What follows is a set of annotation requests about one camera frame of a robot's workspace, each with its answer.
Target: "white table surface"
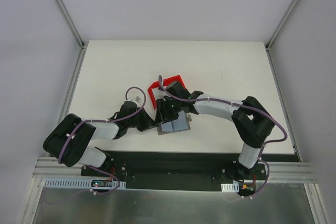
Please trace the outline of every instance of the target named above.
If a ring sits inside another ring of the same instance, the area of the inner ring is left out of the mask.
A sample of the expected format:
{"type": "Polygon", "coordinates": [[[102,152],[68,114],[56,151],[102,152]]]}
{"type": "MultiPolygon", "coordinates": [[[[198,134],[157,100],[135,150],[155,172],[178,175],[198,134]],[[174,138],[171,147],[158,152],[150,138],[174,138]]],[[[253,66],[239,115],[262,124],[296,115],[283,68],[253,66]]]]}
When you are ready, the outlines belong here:
{"type": "MultiPolygon", "coordinates": [[[[180,74],[187,89],[226,99],[256,97],[286,129],[278,92],[261,42],[91,40],[80,70],[69,113],[106,119],[119,111],[131,86],[148,98],[147,113],[155,118],[147,88],[158,75],[180,74]]],[[[129,98],[140,96],[131,91],[129,98]]],[[[210,115],[192,115],[191,130],[158,135],[156,129],[129,129],[118,140],[93,140],[90,146],[118,151],[240,153],[243,145],[234,124],[210,115]]],[[[281,138],[274,128],[267,138],[281,138]]],[[[269,144],[264,153],[292,154],[290,138],[269,144]]]]}

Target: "white wall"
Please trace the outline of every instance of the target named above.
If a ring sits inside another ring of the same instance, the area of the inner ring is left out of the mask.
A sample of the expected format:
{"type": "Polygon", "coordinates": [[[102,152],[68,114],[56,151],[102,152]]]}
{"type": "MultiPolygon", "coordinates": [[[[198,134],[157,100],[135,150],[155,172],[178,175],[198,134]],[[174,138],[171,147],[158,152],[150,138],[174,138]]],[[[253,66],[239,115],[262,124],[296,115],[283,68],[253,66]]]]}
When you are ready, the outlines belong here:
{"type": "Polygon", "coordinates": [[[267,42],[291,0],[64,0],[89,39],[267,42]]]}
{"type": "Polygon", "coordinates": [[[16,223],[79,48],[53,0],[0,0],[0,222],[16,223]]]}
{"type": "Polygon", "coordinates": [[[271,56],[299,150],[336,223],[336,0],[302,0],[271,56]]]}

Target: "purple cable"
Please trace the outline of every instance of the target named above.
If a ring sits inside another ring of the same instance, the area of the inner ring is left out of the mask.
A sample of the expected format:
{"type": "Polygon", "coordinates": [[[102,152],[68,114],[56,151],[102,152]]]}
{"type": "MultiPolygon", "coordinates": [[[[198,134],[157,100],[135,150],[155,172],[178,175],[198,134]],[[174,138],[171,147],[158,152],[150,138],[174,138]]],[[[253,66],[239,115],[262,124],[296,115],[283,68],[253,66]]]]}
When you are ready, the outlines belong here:
{"type": "Polygon", "coordinates": [[[138,87],[130,87],[129,89],[127,89],[126,91],[126,94],[125,94],[125,97],[126,97],[126,100],[127,100],[127,94],[128,92],[131,90],[131,89],[138,89],[141,91],[141,93],[143,94],[144,96],[144,101],[143,101],[143,104],[141,105],[141,107],[135,111],[134,113],[128,115],[128,116],[125,116],[123,118],[119,118],[119,119],[114,119],[114,120],[110,120],[110,121],[106,121],[106,120],[100,120],[100,119],[94,119],[94,120],[84,120],[84,121],[81,121],[75,128],[74,130],[71,132],[71,134],[68,136],[67,140],[65,141],[65,144],[63,145],[63,148],[61,150],[61,152],[59,153],[59,156],[58,156],[58,163],[61,164],[62,162],[62,157],[63,157],[63,154],[64,154],[64,151],[65,149],[67,148],[69,142],[71,141],[73,135],[77,132],[77,130],[85,123],[115,123],[115,122],[119,122],[119,121],[122,121],[122,120],[126,120],[128,118],[131,118],[132,116],[136,115],[137,113],[139,113],[143,107],[145,106],[146,104],[146,94],[145,92],[143,92],[142,89],[138,88],[138,87]]]}
{"type": "Polygon", "coordinates": [[[262,159],[259,159],[259,162],[262,162],[262,163],[264,163],[265,165],[266,165],[266,167],[267,167],[267,175],[266,175],[266,179],[265,179],[265,182],[262,184],[262,186],[253,194],[253,196],[255,196],[256,194],[258,194],[259,192],[261,192],[261,190],[263,190],[264,189],[264,187],[265,187],[265,185],[267,184],[267,182],[268,182],[268,179],[269,179],[269,172],[270,172],[270,170],[269,170],[269,164],[266,162],[266,161],[264,161],[264,160],[262,160],[262,159]]]}
{"type": "Polygon", "coordinates": [[[117,189],[120,187],[120,180],[118,180],[118,178],[115,177],[112,173],[104,172],[103,170],[100,170],[100,169],[98,169],[98,168],[95,168],[95,167],[92,166],[92,165],[87,165],[87,167],[89,167],[89,168],[91,168],[92,170],[95,170],[95,171],[97,171],[97,172],[99,172],[99,173],[103,173],[103,174],[105,174],[105,175],[108,175],[108,176],[112,177],[113,179],[115,179],[115,180],[118,182],[118,185],[117,185],[114,189],[111,189],[111,190],[106,191],[106,192],[104,192],[104,193],[96,192],[98,195],[110,194],[111,192],[117,190],[117,189]]]}
{"type": "MultiPolygon", "coordinates": [[[[120,181],[119,181],[118,178],[115,177],[113,174],[104,172],[103,170],[100,170],[100,169],[98,169],[98,168],[96,168],[96,167],[93,167],[93,166],[91,166],[91,165],[87,165],[87,167],[89,167],[89,168],[91,168],[91,169],[93,169],[93,170],[96,170],[96,171],[99,172],[99,173],[102,173],[102,174],[105,174],[105,175],[107,175],[107,176],[110,176],[110,177],[112,177],[113,179],[115,179],[115,180],[118,182],[118,185],[117,185],[114,189],[111,189],[111,190],[106,191],[106,192],[103,192],[103,193],[100,193],[100,192],[96,191],[96,194],[98,194],[98,195],[110,194],[111,192],[117,190],[117,189],[120,187],[120,181]]],[[[61,200],[56,201],[56,202],[49,202],[49,201],[47,201],[47,200],[45,199],[45,193],[46,193],[46,191],[43,190],[42,195],[41,195],[41,198],[42,198],[42,201],[45,202],[45,203],[48,204],[48,205],[57,205],[57,204],[60,204],[60,203],[65,202],[65,201],[71,200],[71,199],[73,199],[75,196],[77,196],[77,195],[79,195],[79,194],[81,194],[81,193],[84,193],[85,191],[90,191],[90,189],[83,189],[83,190],[81,190],[81,191],[78,191],[78,192],[74,193],[73,195],[71,195],[71,196],[68,197],[68,198],[61,199],[61,200]]]]}
{"type": "Polygon", "coordinates": [[[262,155],[262,152],[265,148],[265,145],[266,144],[269,144],[269,143],[279,143],[279,142],[283,142],[287,139],[287,132],[286,130],[284,129],[284,127],[281,126],[280,123],[278,123],[274,118],[272,118],[269,114],[267,114],[266,112],[260,110],[260,109],[256,109],[256,108],[253,108],[253,107],[250,107],[250,106],[246,106],[246,105],[242,105],[242,104],[239,104],[239,103],[231,103],[230,101],[226,101],[226,100],[223,100],[223,99],[219,99],[219,98],[200,98],[200,99],[182,99],[182,98],[179,98],[179,97],[176,97],[172,94],[170,94],[163,86],[162,84],[162,76],[159,75],[159,85],[160,85],[160,88],[166,93],[168,94],[170,97],[176,99],[176,100],[179,100],[179,101],[182,101],[182,102],[197,102],[197,101],[215,101],[215,102],[222,102],[222,103],[225,103],[225,104],[229,104],[229,105],[232,105],[232,106],[237,106],[237,107],[241,107],[241,108],[244,108],[244,109],[248,109],[248,110],[252,110],[252,111],[255,111],[255,112],[258,112],[259,114],[263,115],[264,117],[270,119],[272,121],[273,124],[275,124],[276,126],[279,127],[279,129],[283,132],[283,138],[281,139],[274,139],[274,140],[268,140],[268,141],[265,141],[263,143],[263,146],[261,147],[260,149],[260,153],[259,153],[259,156],[258,157],[261,157],[262,155]]]}

